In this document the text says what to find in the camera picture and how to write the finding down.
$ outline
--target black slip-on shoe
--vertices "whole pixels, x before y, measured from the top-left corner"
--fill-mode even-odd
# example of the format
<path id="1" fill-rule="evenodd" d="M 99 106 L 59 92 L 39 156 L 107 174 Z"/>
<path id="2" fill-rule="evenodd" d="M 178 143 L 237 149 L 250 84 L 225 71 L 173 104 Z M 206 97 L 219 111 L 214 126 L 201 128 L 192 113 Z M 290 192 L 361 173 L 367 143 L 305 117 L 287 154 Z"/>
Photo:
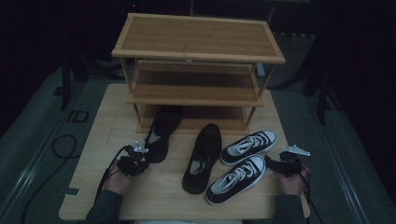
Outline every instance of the black slip-on shoe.
<path id="1" fill-rule="evenodd" d="M 145 148 L 148 149 L 148 161 L 158 163 L 168 154 L 169 137 L 181 122 L 182 108 L 180 105 L 163 105 L 154 117 Z"/>
<path id="2" fill-rule="evenodd" d="M 206 125 L 195 140 L 189 166 L 183 175 L 182 187 L 188 193 L 200 194 L 209 183 L 213 165 L 221 152 L 221 134 L 216 124 Z"/>
<path id="3" fill-rule="evenodd" d="M 265 160 L 259 155 L 245 158 L 227 174 L 210 185 L 206 200 L 210 205 L 222 205 L 236 194 L 250 189 L 262 179 Z"/>
<path id="4" fill-rule="evenodd" d="M 232 143 L 222 150 L 221 163 L 234 166 L 240 161 L 258 153 L 267 153 L 274 148 L 277 135 L 271 130 L 261 130 Z"/>

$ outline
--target gray mat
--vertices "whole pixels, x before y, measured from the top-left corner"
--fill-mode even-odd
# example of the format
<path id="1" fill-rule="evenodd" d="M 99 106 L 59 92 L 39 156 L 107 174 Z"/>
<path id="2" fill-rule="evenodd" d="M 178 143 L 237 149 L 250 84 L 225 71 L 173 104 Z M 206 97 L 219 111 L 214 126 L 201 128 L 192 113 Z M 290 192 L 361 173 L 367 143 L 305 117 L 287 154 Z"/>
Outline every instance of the gray mat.
<path id="1" fill-rule="evenodd" d="M 305 50 L 311 41 L 277 37 L 279 46 L 287 58 L 287 64 L 276 68 L 270 84 L 278 84 L 293 76 L 304 58 Z M 39 147 L 46 147 L 46 154 L 31 187 L 8 223 L 21 223 L 21 214 L 28 198 L 45 179 L 64 161 L 54 156 L 50 143 L 63 134 L 73 134 L 77 140 L 77 152 L 84 146 L 92 126 L 95 113 L 100 105 L 106 86 L 112 80 L 93 77 L 87 84 L 73 82 L 72 90 L 75 102 L 65 112 L 59 108 L 62 98 L 52 92 L 60 85 L 60 74 L 53 74 L 43 84 L 40 92 L 26 106 L 23 115 L 11 127 L 0 143 L 0 202 L 8 196 L 25 165 Z M 304 82 L 292 85 L 282 91 L 272 91 L 276 109 L 282 126 L 291 145 L 297 145 L 312 153 L 303 158 L 303 163 L 312 172 L 312 200 L 325 223 L 359 223 L 351 213 L 350 201 L 346 199 L 346 190 L 341 187 L 337 169 L 332 162 L 331 150 L 335 150 L 350 180 L 350 188 L 356 190 L 356 196 L 363 207 L 368 223 L 396 223 L 396 209 L 384 191 L 373 169 L 359 137 L 354 132 L 346 115 L 335 109 L 326 112 L 327 126 L 318 124 L 315 111 L 317 98 L 305 98 L 301 94 Z M 71 110 L 89 112 L 87 122 L 67 122 Z M 49 135 L 47 144 L 42 141 L 48 136 L 52 124 L 60 120 L 59 129 Z M 73 142 L 65 138 L 56 144 L 59 153 L 70 152 Z M 75 223 L 59 219 L 64 191 L 77 166 L 78 159 L 69 161 L 37 194 L 29 206 L 26 223 Z M 318 218 L 311 211 L 311 223 Z M 271 220 L 254 220 L 254 223 L 271 223 Z"/>

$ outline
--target white shoelace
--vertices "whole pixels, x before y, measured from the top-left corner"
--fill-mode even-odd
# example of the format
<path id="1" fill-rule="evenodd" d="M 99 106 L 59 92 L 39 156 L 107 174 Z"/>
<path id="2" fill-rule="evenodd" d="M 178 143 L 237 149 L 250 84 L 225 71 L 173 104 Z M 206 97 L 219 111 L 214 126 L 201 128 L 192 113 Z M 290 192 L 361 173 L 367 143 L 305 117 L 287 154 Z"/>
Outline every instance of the white shoelace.
<path id="1" fill-rule="evenodd" d="M 259 133 L 256 136 L 249 136 L 240 143 L 228 147 L 228 149 L 237 152 L 238 154 L 244 154 L 252 147 L 258 147 L 267 143 L 267 136 L 264 133 Z"/>
<path id="2" fill-rule="evenodd" d="M 257 173 L 251 161 L 247 161 L 241 167 L 236 168 L 232 173 L 223 177 L 219 183 L 220 189 L 230 189 L 238 181 L 245 179 L 245 177 L 252 177 Z"/>

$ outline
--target sleeve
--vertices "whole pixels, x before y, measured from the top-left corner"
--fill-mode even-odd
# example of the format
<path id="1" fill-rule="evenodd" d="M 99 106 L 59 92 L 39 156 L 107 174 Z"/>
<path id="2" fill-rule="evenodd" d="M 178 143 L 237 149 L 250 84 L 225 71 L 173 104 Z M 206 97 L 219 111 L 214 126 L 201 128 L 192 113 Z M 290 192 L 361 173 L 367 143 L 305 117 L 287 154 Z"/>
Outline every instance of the sleeve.
<path id="1" fill-rule="evenodd" d="M 119 223 L 123 196 L 110 190 L 102 190 L 93 207 L 80 224 Z"/>
<path id="2" fill-rule="evenodd" d="M 291 223 L 306 223 L 301 198 L 296 195 L 279 195 L 276 197 L 273 224 Z"/>

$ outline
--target wooden shoe rack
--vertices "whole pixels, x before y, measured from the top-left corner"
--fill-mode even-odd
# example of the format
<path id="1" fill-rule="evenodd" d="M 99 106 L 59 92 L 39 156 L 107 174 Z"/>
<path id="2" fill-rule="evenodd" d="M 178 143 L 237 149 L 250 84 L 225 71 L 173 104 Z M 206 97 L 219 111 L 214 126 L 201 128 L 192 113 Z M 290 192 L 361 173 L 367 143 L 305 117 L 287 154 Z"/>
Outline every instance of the wooden shoe rack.
<path id="1" fill-rule="evenodd" d="M 134 13 L 112 55 L 120 57 L 139 133 L 161 105 L 183 105 L 177 133 L 213 122 L 222 134 L 247 134 L 275 64 L 285 62 L 265 21 Z M 133 77 L 126 58 L 135 59 Z M 260 86 L 257 63 L 269 65 Z"/>

